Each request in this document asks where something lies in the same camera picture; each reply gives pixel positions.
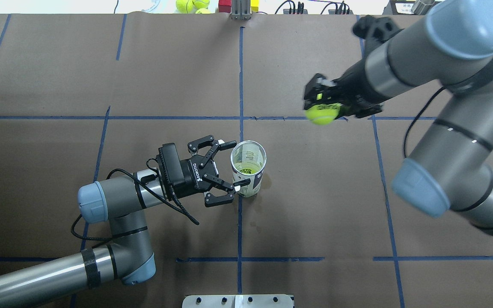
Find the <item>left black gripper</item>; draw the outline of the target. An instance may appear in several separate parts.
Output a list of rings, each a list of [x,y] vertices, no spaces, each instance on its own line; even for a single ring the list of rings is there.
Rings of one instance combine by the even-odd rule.
[[[180,160],[184,176],[184,183],[180,185],[180,198],[196,193],[204,193],[204,205],[207,208],[231,204],[235,200],[235,195],[239,193],[242,187],[250,184],[251,180],[243,179],[235,183],[228,183],[219,178],[217,165],[213,158],[217,152],[233,149],[235,146],[237,146],[237,141],[224,142],[223,140],[215,139],[213,135],[207,135],[189,142],[187,149],[192,154],[192,157]],[[199,150],[203,148],[208,148],[206,154],[199,155]],[[209,191],[212,188],[223,191],[225,194],[214,195]]]

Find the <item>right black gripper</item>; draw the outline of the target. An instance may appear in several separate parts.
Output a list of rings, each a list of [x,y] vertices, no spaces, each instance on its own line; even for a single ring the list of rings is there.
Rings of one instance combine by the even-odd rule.
[[[365,60],[358,61],[334,80],[316,73],[305,86],[303,107],[334,103],[335,92],[341,104],[336,107],[335,120],[348,116],[365,118],[383,111],[384,96],[368,81]]]

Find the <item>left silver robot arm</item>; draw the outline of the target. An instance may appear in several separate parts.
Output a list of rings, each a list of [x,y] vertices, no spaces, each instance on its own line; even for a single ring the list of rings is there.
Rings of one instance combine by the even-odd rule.
[[[206,207],[230,204],[249,180],[229,183],[219,176],[214,156],[233,149],[213,135],[189,142],[189,158],[180,159],[174,143],[163,144],[146,168],[129,173],[116,168],[106,179],[78,190],[80,216],[71,234],[95,241],[79,253],[0,275],[0,308],[30,308],[96,289],[119,279],[136,285],[156,273],[156,261],[144,210],[166,205],[199,222],[180,199],[202,194]]]

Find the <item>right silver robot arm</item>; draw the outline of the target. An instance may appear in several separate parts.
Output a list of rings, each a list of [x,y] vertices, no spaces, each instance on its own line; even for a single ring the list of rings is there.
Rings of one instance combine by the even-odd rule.
[[[393,192],[438,218],[451,210],[493,236],[493,0],[445,0],[401,29],[388,16],[363,16],[352,28],[361,60],[331,80],[315,74],[304,110],[335,119],[380,113],[396,96],[437,80],[451,99],[392,181]]]

